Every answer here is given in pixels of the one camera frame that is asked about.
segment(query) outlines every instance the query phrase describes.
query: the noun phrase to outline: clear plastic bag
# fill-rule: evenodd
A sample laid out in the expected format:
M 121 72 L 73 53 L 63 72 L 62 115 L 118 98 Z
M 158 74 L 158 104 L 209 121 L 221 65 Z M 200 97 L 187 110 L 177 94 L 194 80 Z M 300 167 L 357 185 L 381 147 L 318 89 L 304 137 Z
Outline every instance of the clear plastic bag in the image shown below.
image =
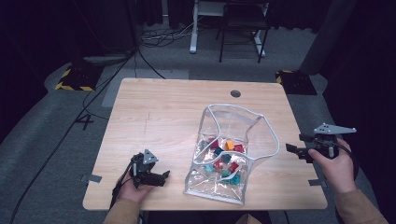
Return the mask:
M 264 115 L 237 105 L 209 105 L 184 193 L 244 204 L 251 171 L 278 151 L 279 141 Z

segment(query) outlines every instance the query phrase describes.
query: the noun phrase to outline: person's hand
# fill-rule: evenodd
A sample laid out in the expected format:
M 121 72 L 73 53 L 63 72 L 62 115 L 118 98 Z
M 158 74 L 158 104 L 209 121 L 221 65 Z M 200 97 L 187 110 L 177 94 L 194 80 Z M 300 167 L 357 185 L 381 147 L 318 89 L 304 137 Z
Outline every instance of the person's hand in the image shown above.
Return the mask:
M 338 139 L 338 144 L 350 150 L 346 141 Z M 340 149 L 339 155 L 332 160 L 312 148 L 308 153 L 320 165 L 336 194 L 357 189 L 353 177 L 353 161 L 344 150 Z
M 143 189 L 136 189 L 134 187 L 134 181 L 131 176 L 127 174 L 122 180 L 124 183 L 119 192 L 119 199 L 127 199 L 136 203 L 141 203 L 146 195 L 154 189 L 153 186 L 145 186 Z

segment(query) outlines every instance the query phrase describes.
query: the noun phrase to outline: sleeve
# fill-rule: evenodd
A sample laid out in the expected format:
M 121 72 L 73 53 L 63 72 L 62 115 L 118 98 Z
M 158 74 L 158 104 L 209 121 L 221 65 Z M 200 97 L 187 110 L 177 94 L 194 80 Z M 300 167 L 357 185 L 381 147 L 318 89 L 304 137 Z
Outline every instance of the sleeve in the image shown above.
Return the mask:
M 336 195 L 335 205 L 346 224 L 388 223 L 359 189 Z
M 126 199 L 117 199 L 108 212 L 104 224 L 135 224 L 140 205 Z

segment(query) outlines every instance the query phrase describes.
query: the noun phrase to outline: wooden table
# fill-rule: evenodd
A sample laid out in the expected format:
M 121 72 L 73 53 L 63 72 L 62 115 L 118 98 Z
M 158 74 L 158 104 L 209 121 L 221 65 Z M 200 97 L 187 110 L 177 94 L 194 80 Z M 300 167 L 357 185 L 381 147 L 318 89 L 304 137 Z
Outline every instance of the wooden table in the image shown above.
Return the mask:
M 239 98 L 232 90 L 241 92 Z M 256 167 L 245 205 L 183 193 L 203 110 L 212 104 L 240 105 L 267 117 L 280 142 L 279 152 Z M 83 205 L 107 210 L 111 191 L 133 155 L 148 148 L 159 161 L 152 172 L 170 170 L 164 187 L 154 189 L 142 210 L 289 210 L 324 209 L 326 198 L 312 164 L 298 160 L 285 144 L 303 147 L 283 88 L 276 83 L 125 78 L 114 104 Z

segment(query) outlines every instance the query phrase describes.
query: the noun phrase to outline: chair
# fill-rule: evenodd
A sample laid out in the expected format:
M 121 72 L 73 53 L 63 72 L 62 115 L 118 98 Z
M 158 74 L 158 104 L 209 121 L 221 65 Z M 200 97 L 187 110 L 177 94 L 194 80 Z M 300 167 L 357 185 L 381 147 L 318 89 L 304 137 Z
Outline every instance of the chair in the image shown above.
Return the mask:
M 216 39 L 221 37 L 221 50 L 219 62 L 221 63 L 224 45 L 246 45 L 246 43 L 225 42 L 225 34 L 227 32 L 250 32 L 251 39 L 254 42 L 254 37 L 260 34 L 260 31 L 265 31 L 262 39 L 262 47 L 259 54 L 258 63 L 262 60 L 262 53 L 264 50 L 265 40 L 267 38 L 268 30 L 271 28 L 264 16 L 263 5 L 271 2 L 269 0 L 227 0 L 224 6 L 221 26 L 218 30 Z

